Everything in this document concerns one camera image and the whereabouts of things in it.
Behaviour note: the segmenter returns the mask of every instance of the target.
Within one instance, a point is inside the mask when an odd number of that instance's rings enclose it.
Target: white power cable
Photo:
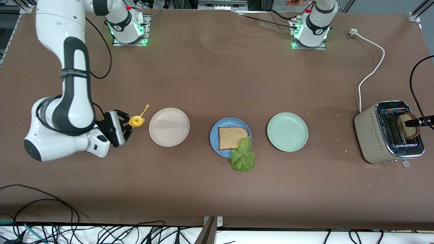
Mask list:
[[[367,41],[367,42],[369,42],[369,43],[371,43],[371,44],[374,44],[375,46],[377,46],[378,48],[380,48],[380,49],[383,51],[383,57],[381,57],[380,62],[378,62],[378,64],[377,64],[377,66],[375,67],[375,69],[374,69],[374,70],[373,70],[369,75],[367,75],[367,76],[366,76],[366,77],[365,77],[365,78],[360,82],[360,84],[358,85],[358,110],[359,110],[359,112],[361,113],[361,112],[362,112],[362,93],[360,92],[360,87],[362,86],[363,82],[366,81],[367,78],[369,78],[372,74],[374,74],[374,73],[377,71],[378,67],[379,67],[380,64],[383,62],[384,56],[386,55],[386,51],[385,51],[384,48],[382,48],[380,45],[378,45],[378,44],[376,44],[376,43],[374,43],[374,42],[372,42],[372,41],[370,41],[370,40],[368,40],[368,39],[362,37],[359,33],[357,33],[357,30],[356,30],[356,29],[351,29],[351,30],[349,31],[349,33],[350,33],[351,36],[358,36],[358,37],[362,38],[363,40],[365,40],[365,41]]]

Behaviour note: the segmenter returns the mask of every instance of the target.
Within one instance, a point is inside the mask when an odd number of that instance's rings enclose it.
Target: toasted bread slice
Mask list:
[[[414,114],[411,113],[403,113],[398,116],[398,128],[401,134],[404,135],[406,140],[411,140],[419,135],[420,127],[407,127],[405,126],[405,122],[408,120],[417,119]]]
[[[240,139],[248,136],[246,129],[242,127],[219,127],[218,135],[220,150],[238,148]]]

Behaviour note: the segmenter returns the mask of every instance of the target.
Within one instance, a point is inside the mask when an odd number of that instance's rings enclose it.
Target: brown table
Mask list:
[[[285,23],[268,13],[254,16]],[[363,108],[396,99],[419,115],[408,78],[428,49],[419,25],[405,15],[338,14],[327,50],[310,51],[292,50],[283,27],[229,11],[163,10],[147,47],[112,46],[110,75],[92,80],[93,101],[104,110],[136,115],[149,103],[145,125],[105,158],[78,152],[43,163],[26,154],[23,138],[32,104],[61,93],[60,65],[37,40],[34,17],[23,16],[0,69],[0,185],[21,183],[58,195],[90,223],[200,225],[205,215],[222,215],[229,227],[433,229],[433,132],[422,129],[426,152],[403,168],[364,161],[353,125],[357,85],[381,51],[349,37],[350,28],[386,49],[362,87]],[[91,20],[110,40],[104,18]],[[90,25],[86,43],[91,70],[104,74],[109,57]],[[434,113],[433,76],[431,62],[414,76],[427,115]],[[183,110],[191,123],[187,139],[172,148],[155,144],[147,127],[167,107]],[[297,152],[281,152],[267,138],[267,123],[280,112],[298,114],[309,128]],[[232,170],[210,146],[211,127],[225,117],[252,130],[256,166],[248,173]],[[1,192],[0,207],[14,213],[42,197],[9,188]],[[18,220],[68,222],[68,212],[38,203]]]

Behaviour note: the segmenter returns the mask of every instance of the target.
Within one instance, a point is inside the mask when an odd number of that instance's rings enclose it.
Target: blue plate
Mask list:
[[[213,128],[211,129],[210,133],[210,143],[213,147],[214,151],[222,157],[230,158],[230,155],[232,154],[232,150],[219,150],[219,136],[218,136],[218,128],[219,127],[242,127],[247,130],[247,134],[250,136],[250,141],[252,141],[252,133],[250,132],[249,127],[244,123],[243,121],[236,119],[236,118],[225,118],[217,122]]]

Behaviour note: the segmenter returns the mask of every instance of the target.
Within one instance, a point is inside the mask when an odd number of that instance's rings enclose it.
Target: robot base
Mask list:
[[[301,15],[297,16],[296,19],[288,20],[289,26],[300,26]],[[292,49],[308,49],[308,50],[326,50],[326,42],[323,40],[321,44],[318,46],[310,47],[301,44],[299,40],[297,40],[294,35],[297,32],[297,29],[291,29],[291,46]]]
[[[139,32],[144,33],[137,40],[132,43],[121,43],[113,35],[113,45],[114,46],[147,46],[149,38],[149,30],[151,27],[151,16],[150,14],[142,14],[139,12],[138,23],[143,24],[143,26],[137,26]]]

